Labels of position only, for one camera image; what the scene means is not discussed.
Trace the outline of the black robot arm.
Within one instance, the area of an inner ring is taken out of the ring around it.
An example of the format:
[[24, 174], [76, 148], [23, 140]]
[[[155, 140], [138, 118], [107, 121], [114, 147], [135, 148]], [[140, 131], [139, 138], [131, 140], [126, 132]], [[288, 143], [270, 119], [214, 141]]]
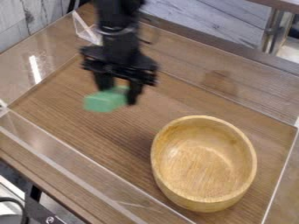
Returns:
[[116, 88], [115, 78], [128, 82], [126, 104], [136, 105], [146, 85], [156, 85], [159, 65], [140, 49], [140, 8], [146, 0], [95, 0], [101, 45], [80, 48], [83, 69], [91, 71], [100, 92]]

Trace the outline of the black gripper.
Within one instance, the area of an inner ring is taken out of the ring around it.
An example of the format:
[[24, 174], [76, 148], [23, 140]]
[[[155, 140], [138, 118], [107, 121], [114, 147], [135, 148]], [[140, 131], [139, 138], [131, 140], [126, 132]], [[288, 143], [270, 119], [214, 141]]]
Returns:
[[158, 63], [142, 52], [127, 62], [120, 59], [111, 61], [104, 55], [104, 47], [99, 45], [83, 46], [79, 52], [83, 56], [83, 68], [93, 73], [97, 89], [110, 90], [115, 86], [115, 78], [130, 81], [127, 104], [135, 105], [144, 85], [156, 84]]

